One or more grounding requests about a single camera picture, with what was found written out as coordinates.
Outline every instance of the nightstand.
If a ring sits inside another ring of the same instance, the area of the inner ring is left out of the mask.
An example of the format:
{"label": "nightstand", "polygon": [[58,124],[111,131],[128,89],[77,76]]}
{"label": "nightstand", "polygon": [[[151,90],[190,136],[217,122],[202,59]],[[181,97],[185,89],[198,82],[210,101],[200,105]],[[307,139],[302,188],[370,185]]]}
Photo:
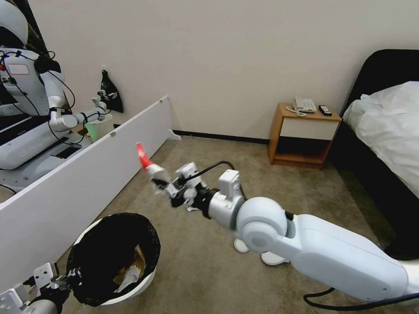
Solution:
{"label": "nightstand", "polygon": [[329,108],[331,116],[319,110],[299,117],[280,102],[276,110],[269,143],[271,164],[322,169],[341,118]]}

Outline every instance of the black trash bag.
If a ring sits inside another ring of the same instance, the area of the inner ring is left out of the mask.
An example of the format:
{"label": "black trash bag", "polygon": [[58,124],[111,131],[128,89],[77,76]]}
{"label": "black trash bag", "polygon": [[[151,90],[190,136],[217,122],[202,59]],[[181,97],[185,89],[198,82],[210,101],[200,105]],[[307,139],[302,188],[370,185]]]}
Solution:
{"label": "black trash bag", "polygon": [[[119,286],[113,280],[132,259],[136,246],[144,255],[144,273],[137,282],[116,293]],[[93,307],[123,296],[154,271],[159,255],[160,241],[147,218],[134,213],[107,216],[70,250],[67,273],[74,269],[80,272],[80,278],[71,283],[74,296]]]}
{"label": "black trash bag", "polygon": [[102,82],[100,84],[100,89],[105,90],[106,95],[110,95],[112,93],[116,93],[116,97],[111,98],[109,103],[107,104],[107,108],[113,111],[117,111],[120,113],[124,112],[124,106],[122,104],[121,95],[115,84],[109,78],[108,71],[102,70]]}

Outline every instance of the nightstand drawer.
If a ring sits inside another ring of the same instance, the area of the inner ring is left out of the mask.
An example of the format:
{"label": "nightstand drawer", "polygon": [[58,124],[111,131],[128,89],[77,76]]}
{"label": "nightstand drawer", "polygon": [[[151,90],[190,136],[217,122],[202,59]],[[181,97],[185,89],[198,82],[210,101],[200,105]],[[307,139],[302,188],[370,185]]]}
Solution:
{"label": "nightstand drawer", "polygon": [[338,121],[284,118],[280,136],[332,140]]}

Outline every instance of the white telephone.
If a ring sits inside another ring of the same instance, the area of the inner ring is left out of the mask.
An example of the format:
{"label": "white telephone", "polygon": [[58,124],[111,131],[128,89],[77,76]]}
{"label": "white telephone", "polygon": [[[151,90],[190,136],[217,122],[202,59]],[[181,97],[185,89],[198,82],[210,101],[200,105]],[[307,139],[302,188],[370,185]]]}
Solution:
{"label": "white telephone", "polygon": [[296,113],[298,116],[306,116],[306,113],[315,113],[316,105],[311,99],[303,99],[300,96],[294,97],[294,103],[291,107],[286,107],[288,111]]}

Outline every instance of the white wall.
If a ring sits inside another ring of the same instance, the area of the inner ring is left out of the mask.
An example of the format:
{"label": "white wall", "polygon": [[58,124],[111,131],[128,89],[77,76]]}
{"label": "white wall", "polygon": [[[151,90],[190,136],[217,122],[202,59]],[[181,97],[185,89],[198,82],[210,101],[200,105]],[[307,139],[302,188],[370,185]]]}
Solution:
{"label": "white wall", "polygon": [[368,55],[419,48],[417,0],[31,0],[78,108],[107,69],[127,119],[162,95],[175,129],[268,138],[294,94],[340,110]]}

